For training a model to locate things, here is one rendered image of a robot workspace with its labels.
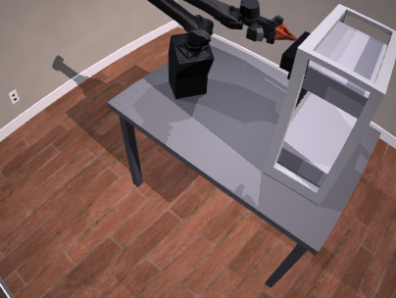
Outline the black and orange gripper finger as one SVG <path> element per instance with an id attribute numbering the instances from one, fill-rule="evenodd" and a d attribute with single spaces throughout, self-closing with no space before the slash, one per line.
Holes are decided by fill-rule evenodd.
<path id="1" fill-rule="evenodd" d="M 293 40 L 293 39 L 290 39 L 290 38 L 287 38 L 284 36 L 280 36 L 280 35 L 275 35 L 273 39 L 274 40 Z M 295 41 L 295 40 L 293 40 L 293 41 Z"/>
<path id="2" fill-rule="evenodd" d="M 285 31 L 288 34 L 284 33 L 283 31 Z M 296 37 L 289 31 L 289 29 L 284 24 L 280 25 L 275 30 L 275 34 L 296 40 Z"/>

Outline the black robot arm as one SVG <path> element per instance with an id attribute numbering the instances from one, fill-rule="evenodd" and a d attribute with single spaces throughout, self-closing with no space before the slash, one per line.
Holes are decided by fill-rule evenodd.
<path id="1" fill-rule="evenodd" d="M 211 30 L 214 27 L 214 23 L 211 20 L 203 18 L 200 15 L 193 16 L 174 0 L 147 1 L 175 20 L 187 31 L 185 39 L 177 43 L 177 48 L 187 59 L 208 48 L 211 35 L 213 35 L 213 31 L 211 33 Z M 252 41 L 262 42 L 263 38 L 267 39 L 271 20 L 260 16 L 260 4 L 258 0 L 241 0 L 241 9 L 235 8 L 232 5 L 229 6 L 218 0 L 183 1 L 208 13 L 228 28 L 242 29 L 244 22 L 245 25 L 249 26 L 247 28 L 246 38 Z"/>

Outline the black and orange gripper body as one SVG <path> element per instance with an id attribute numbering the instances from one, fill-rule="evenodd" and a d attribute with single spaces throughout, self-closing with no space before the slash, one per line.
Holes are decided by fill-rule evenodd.
<path id="1" fill-rule="evenodd" d="M 273 24 L 273 22 L 274 22 L 274 24 Z M 281 16 L 275 16 L 274 18 L 271 19 L 270 27 L 269 27 L 269 31 L 268 31 L 268 36 L 267 36 L 267 41 L 266 41 L 267 43 L 274 44 L 274 39 L 273 38 L 275 36 L 275 30 L 280 25 L 282 25 L 282 23 L 283 23 L 283 18 Z"/>

